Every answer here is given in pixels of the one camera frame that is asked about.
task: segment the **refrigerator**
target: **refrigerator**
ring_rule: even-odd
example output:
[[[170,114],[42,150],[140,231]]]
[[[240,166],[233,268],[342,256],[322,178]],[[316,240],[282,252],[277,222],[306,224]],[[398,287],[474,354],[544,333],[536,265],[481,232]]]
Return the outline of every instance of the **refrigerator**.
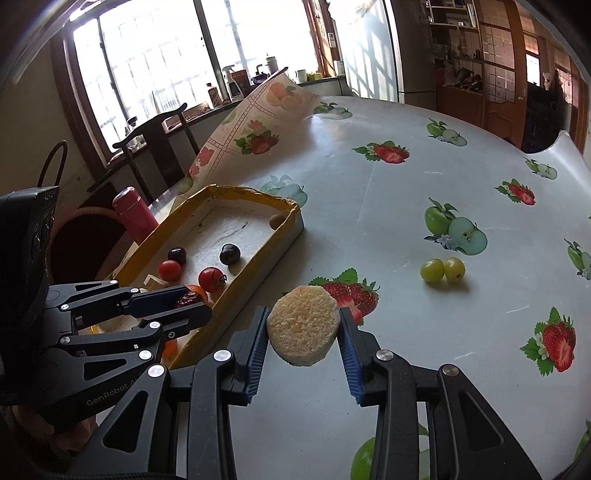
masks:
[[[435,60],[421,0],[333,0],[329,11],[354,94],[436,109]]]

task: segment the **silver screw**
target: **silver screw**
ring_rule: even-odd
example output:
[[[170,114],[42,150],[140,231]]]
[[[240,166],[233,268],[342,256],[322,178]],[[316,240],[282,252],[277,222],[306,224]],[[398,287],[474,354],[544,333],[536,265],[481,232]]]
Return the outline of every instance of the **silver screw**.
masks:
[[[394,358],[394,354],[390,350],[381,349],[375,353],[375,356],[378,357],[378,360],[382,360],[384,362],[389,362],[392,358]]]
[[[232,358],[232,354],[228,350],[218,350],[213,354],[213,357],[218,362],[225,362]]]
[[[452,364],[443,365],[443,373],[448,377],[456,377],[460,374],[460,369]]]
[[[152,365],[150,368],[148,368],[148,375],[153,378],[159,377],[164,372],[166,372],[166,369],[160,364]]]

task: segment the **green leaf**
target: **green leaf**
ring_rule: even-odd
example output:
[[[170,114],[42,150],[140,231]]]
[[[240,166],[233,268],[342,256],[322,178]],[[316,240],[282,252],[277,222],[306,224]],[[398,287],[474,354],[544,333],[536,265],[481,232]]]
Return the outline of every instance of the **green leaf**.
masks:
[[[313,285],[324,285],[325,283],[328,283],[329,281],[330,280],[328,278],[316,277],[311,282],[309,282],[308,285],[310,285],[310,286],[313,286]]]
[[[525,353],[525,356],[530,360],[537,360],[540,358],[540,354],[538,353],[540,347],[538,347],[538,344],[535,342],[535,338],[533,337],[527,340],[527,343],[521,347],[520,350]]]
[[[538,364],[538,369],[540,370],[542,376],[550,375],[554,371],[554,362],[549,358],[546,360],[538,358],[536,363]]]
[[[534,328],[534,335],[537,335],[538,333],[542,333],[545,328],[546,328],[546,324],[544,322],[536,323],[535,328]]]
[[[436,201],[435,201],[435,200],[433,200],[431,197],[429,197],[429,200],[431,200],[431,203],[432,203],[433,205],[435,205],[435,206],[438,208],[438,210],[439,210],[440,212],[444,212],[444,211],[445,211],[445,208],[443,208],[443,207],[441,206],[441,203],[439,203],[439,202],[436,202]]]
[[[560,323],[560,313],[556,310],[556,307],[550,309],[550,318],[548,319],[548,325],[558,325]]]
[[[345,285],[352,285],[353,283],[357,283],[357,280],[357,270],[355,270],[354,268],[348,268],[347,270],[342,272],[341,275],[339,275],[336,278],[333,278],[333,281],[339,281],[341,283],[344,283]]]

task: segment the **pink thermos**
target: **pink thermos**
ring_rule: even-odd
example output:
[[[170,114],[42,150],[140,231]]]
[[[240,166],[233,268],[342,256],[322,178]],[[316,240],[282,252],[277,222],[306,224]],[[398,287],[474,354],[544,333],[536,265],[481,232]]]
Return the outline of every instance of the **pink thermos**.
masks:
[[[133,187],[127,187],[117,194],[113,199],[113,208],[137,244],[146,240],[158,226],[158,221]]]

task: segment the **thermos lid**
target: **thermos lid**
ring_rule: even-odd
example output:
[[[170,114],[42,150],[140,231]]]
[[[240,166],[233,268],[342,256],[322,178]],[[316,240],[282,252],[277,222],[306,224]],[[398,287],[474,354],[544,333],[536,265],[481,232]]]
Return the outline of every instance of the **thermos lid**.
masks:
[[[113,199],[113,208],[117,213],[122,213],[141,200],[137,190],[133,187],[127,187],[121,190]]]

